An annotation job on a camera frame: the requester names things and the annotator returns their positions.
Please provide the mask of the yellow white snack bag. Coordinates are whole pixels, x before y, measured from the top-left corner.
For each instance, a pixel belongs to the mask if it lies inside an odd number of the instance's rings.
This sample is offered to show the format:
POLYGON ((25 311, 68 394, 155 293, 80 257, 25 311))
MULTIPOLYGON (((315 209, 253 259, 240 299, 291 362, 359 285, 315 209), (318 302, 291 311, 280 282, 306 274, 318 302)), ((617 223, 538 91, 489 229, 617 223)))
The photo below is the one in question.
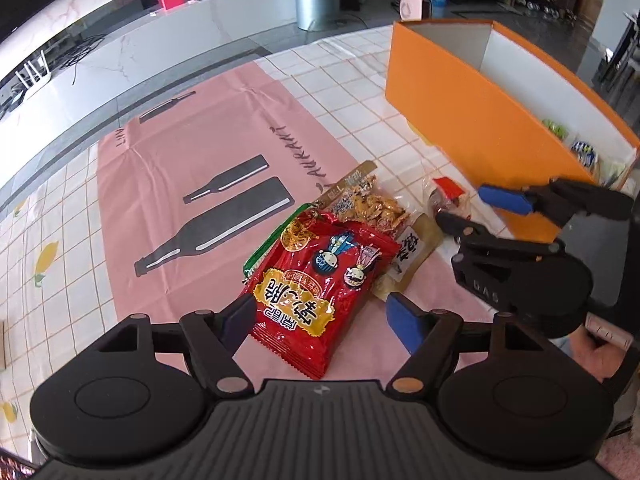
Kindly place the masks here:
POLYGON ((420 214, 396 238, 400 248, 386 271, 371 287, 372 295, 385 301, 392 292, 404 292, 422 263, 442 244, 442 231, 435 220, 420 214))

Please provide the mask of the green snack packet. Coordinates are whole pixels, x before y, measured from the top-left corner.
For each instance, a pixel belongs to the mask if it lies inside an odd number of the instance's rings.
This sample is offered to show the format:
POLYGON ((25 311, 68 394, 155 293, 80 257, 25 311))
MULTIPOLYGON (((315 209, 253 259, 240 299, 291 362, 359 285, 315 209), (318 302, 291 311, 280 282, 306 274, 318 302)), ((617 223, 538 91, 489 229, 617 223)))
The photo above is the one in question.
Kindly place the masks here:
POLYGON ((554 122, 551 119, 544 118, 542 124, 553 133, 559 140, 564 141, 568 137, 568 130, 558 122, 554 122))

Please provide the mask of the red noodle snack bag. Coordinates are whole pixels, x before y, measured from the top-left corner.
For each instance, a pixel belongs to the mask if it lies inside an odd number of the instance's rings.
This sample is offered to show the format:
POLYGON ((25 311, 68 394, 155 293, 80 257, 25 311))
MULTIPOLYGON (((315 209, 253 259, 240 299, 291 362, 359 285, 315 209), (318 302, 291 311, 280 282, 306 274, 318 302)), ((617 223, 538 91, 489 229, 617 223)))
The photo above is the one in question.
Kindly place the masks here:
POLYGON ((393 237, 365 223, 316 208, 300 212, 244 287, 257 306, 252 336, 306 377, 322 378, 398 250, 393 237))

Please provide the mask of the yellow bean snack pack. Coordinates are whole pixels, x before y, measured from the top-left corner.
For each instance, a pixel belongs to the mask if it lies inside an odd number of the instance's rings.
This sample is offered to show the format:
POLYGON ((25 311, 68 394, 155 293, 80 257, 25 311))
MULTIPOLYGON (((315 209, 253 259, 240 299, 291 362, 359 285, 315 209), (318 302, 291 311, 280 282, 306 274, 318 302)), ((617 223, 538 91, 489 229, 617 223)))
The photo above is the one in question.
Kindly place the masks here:
POLYGON ((366 160, 332 184, 314 201, 339 222, 360 222, 396 236, 409 222, 412 210, 378 186, 378 166, 366 160))

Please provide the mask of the green sausage stick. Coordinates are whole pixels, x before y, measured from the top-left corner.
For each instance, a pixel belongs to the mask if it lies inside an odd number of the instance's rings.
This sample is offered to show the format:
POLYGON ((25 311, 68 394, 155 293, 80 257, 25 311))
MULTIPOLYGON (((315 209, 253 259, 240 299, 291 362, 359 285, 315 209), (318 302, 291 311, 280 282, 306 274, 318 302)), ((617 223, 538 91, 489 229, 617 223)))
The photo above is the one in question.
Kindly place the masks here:
POLYGON ((277 240, 280 240, 281 234, 285 228, 295 220, 303 211, 312 207, 312 203, 306 203, 299 206, 286 220, 282 222, 280 226, 275 228, 267 239, 247 258, 242 267, 243 272, 243 284, 247 284, 255 271, 262 264, 268 252, 270 252, 272 246, 276 244, 277 240))

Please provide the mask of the small red-top snack packet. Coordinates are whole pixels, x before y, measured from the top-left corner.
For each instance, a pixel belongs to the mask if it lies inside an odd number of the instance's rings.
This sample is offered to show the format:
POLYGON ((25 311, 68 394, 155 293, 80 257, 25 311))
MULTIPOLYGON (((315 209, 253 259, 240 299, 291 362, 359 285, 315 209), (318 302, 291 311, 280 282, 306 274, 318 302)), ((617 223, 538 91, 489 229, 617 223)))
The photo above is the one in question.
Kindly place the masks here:
POLYGON ((468 191, 450 177, 426 178, 423 181, 423 210, 432 219, 439 211, 455 214, 466 220, 472 217, 468 191))

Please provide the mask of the white blue snack packet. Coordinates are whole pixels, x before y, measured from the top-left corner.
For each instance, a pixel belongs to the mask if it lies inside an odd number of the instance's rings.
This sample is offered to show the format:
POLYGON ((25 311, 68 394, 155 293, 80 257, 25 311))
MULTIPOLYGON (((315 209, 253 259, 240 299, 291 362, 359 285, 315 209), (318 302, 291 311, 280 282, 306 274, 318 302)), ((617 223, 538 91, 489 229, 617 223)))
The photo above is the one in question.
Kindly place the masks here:
POLYGON ((592 174, 596 171, 599 155, 591 144, 576 140, 570 146, 570 151, 575 155, 585 170, 588 170, 592 174))

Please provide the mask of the orange cardboard box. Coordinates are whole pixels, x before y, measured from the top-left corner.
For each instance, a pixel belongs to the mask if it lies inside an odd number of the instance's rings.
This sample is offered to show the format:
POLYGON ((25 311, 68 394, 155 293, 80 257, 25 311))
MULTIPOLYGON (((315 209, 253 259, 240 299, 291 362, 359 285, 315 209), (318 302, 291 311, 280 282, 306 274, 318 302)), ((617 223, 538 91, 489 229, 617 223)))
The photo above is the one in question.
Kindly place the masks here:
POLYGON ((612 107, 574 73, 497 22, 397 22, 392 29, 386 100, 434 144, 472 188, 542 185, 552 178, 598 183, 545 125, 622 170, 639 158, 639 139, 612 107))

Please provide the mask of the pink bottle-print cloth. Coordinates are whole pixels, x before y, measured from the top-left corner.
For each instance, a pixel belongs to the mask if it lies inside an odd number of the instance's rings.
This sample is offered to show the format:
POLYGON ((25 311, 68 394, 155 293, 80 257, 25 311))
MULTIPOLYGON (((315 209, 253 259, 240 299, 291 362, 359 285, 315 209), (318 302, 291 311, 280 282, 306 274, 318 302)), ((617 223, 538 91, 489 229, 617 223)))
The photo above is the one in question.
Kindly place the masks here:
MULTIPOLYGON (((132 120, 101 142, 98 201, 122 322, 101 350, 108 370, 99 387, 119 414, 204 410, 208 391, 187 370, 162 362, 168 353, 186 361, 180 318, 220 312, 248 294, 247 258, 299 206, 316 208, 318 195, 350 166, 337 140, 254 63, 199 84, 173 110, 132 120)), ((385 361, 398 357, 387 330, 352 338, 349 326, 322 378, 384 382, 385 361)), ((234 360, 253 386, 302 374, 252 332, 234 360)))

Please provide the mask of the lemon checkered tablecloth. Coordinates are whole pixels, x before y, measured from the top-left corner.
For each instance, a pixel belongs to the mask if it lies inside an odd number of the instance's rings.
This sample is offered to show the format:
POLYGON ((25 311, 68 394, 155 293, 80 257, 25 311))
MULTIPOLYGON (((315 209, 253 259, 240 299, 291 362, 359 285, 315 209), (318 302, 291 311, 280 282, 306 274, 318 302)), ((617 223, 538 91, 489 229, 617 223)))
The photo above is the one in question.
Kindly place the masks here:
MULTIPOLYGON (((465 178, 386 100, 391 36, 387 27, 338 36, 218 75, 258 65, 349 154, 347 171, 372 160, 382 189, 416 209, 427 177, 465 178)), ((199 84, 181 90, 169 110, 199 84)), ((29 403, 36 388, 122 318, 103 243, 99 147, 146 116, 157 115, 140 113, 81 151, 1 223, 1 445, 18 456, 34 455, 29 403)))

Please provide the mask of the pink small heater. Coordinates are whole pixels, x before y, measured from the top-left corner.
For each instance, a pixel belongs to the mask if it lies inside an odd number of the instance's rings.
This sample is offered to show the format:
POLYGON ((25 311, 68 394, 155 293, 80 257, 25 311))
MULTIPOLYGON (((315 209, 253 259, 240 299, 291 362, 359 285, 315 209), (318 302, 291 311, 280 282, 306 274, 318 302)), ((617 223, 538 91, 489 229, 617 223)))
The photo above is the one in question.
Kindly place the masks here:
POLYGON ((403 22, 430 20, 433 16, 432 0, 399 0, 399 16, 403 22))

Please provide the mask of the white wifi router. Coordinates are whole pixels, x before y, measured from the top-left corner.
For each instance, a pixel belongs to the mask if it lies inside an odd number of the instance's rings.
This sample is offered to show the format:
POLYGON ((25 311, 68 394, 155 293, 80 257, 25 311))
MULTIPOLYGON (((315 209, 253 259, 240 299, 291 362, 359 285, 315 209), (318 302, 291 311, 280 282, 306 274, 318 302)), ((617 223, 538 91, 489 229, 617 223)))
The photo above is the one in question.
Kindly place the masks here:
POLYGON ((52 78, 44 51, 32 60, 29 58, 21 68, 14 72, 15 77, 25 88, 24 99, 29 100, 38 93, 52 78))

